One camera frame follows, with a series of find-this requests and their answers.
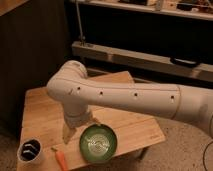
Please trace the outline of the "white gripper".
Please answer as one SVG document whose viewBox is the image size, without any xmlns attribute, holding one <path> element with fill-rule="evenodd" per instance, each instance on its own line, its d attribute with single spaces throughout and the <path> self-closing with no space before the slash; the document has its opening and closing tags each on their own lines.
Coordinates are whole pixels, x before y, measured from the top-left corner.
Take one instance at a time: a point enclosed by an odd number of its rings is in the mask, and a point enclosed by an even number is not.
<svg viewBox="0 0 213 171">
<path fill-rule="evenodd" d="M 65 144 L 68 144 L 72 136 L 76 133 L 75 127 L 80 127 L 91 120 L 92 124 L 100 125 L 100 121 L 97 118 L 92 118 L 92 113 L 87 112 L 86 114 L 78 116 L 68 116 L 64 115 L 65 123 L 63 125 L 63 141 Z"/>
</svg>

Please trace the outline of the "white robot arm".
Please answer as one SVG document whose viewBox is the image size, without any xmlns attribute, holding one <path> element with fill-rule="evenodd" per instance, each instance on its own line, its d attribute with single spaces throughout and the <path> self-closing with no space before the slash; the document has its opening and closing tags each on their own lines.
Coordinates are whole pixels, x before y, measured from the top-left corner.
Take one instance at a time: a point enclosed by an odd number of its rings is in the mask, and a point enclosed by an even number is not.
<svg viewBox="0 0 213 171">
<path fill-rule="evenodd" d="M 164 83 L 110 83 L 87 78 L 85 66 L 64 63 L 47 83 L 63 107 L 69 128 L 86 124 L 91 105 L 168 118 L 193 125 L 213 138 L 213 89 Z"/>
</svg>

